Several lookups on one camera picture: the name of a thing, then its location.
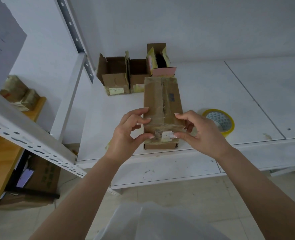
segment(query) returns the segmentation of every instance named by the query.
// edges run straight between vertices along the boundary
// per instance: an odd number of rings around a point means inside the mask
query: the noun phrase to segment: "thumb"
[[[134,139],[134,144],[136,145],[136,147],[138,147],[139,145],[141,145],[145,140],[147,139],[151,139],[153,138],[153,134],[151,133],[144,133],[144,134],[141,134],[139,135],[138,137],[136,137]]]
[[[176,133],[174,133],[174,136],[176,136],[177,138],[180,138],[180,139],[186,141],[192,147],[194,147],[197,144],[197,139],[195,137],[191,136],[188,133],[185,133],[185,132],[176,132]]]

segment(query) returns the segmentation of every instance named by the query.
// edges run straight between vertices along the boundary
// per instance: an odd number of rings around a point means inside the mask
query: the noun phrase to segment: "person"
[[[140,144],[153,137],[150,133],[141,134],[135,139],[130,136],[131,131],[141,127],[140,124],[150,122],[150,118],[141,117],[147,111],[148,108],[140,108],[122,117],[105,155],[34,232],[31,240],[86,238],[103,196],[119,167],[132,156]],[[175,116],[185,120],[187,132],[177,132],[174,135],[221,165],[264,237],[295,239],[295,202],[265,177],[240,151],[233,148],[213,121],[194,111]],[[197,129],[195,137],[189,134],[193,127]]]

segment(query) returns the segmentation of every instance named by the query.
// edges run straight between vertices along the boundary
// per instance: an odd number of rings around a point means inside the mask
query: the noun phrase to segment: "person's left hand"
[[[130,136],[131,131],[141,128],[140,124],[147,124],[151,121],[151,118],[144,119],[141,117],[147,111],[147,107],[139,108],[130,111],[122,117],[120,124],[114,130],[105,157],[122,164],[133,155],[138,146],[146,139],[154,137],[151,133],[141,134],[135,139]]]

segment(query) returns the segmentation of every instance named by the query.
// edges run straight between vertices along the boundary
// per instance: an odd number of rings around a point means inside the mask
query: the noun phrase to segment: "yellow tape roll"
[[[203,114],[204,117],[213,120],[224,137],[227,137],[235,127],[231,116],[219,109],[208,109]]]

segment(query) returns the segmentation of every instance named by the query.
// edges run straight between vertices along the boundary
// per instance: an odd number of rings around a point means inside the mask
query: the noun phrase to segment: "tile floor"
[[[270,179],[295,201],[295,173]],[[56,205],[79,180],[62,171],[58,184],[61,198]],[[117,206],[125,201],[153,201],[162,206],[182,207],[204,217],[230,239],[264,239],[227,176],[127,188],[122,196],[106,193],[86,239],[93,239],[108,223]],[[0,239],[28,239],[54,209],[54,205],[48,205],[21,211],[0,211]]]

